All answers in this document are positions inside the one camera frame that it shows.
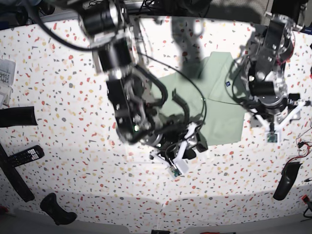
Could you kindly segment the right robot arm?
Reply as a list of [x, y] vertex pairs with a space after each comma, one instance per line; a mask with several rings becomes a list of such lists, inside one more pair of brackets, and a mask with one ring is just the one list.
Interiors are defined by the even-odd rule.
[[54, 34], [31, 3], [24, 1], [27, 12], [51, 38], [71, 49], [92, 53], [96, 72], [108, 77], [107, 94], [120, 140], [151, 146], [150, 159], [166, 164], [174, 176], [186, 173], [187, 161], [208, 148], [200, 133], [207, 104], [202, 104], [198, 117], [191, 118], [186, 100], [176, 90], [168, 93], [160, 79], [139, 65], [133, 26], [123, 1], [103, 0], [91, 7], [84, 0], [54, 0], [52, 4], [78, 14], [89, 47], [71, 44]]

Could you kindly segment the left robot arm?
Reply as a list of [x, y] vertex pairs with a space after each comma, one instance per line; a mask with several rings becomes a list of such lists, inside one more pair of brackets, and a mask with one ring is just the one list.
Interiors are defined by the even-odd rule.
[[233, 89], [238, 104], [249, 111], [265, 128], [267, 136], [276, 136], [285, 125], [299, 120], [303, 107], [312, 100], [291, 93], [285, 78], [287, 62], [295, 54], [295, 35], [303, 25], [306, 0], [275, 0], [265, 13], [269, 23], [255, 31], [251, 53], [242, 59], [239, 79], [242, 88]]

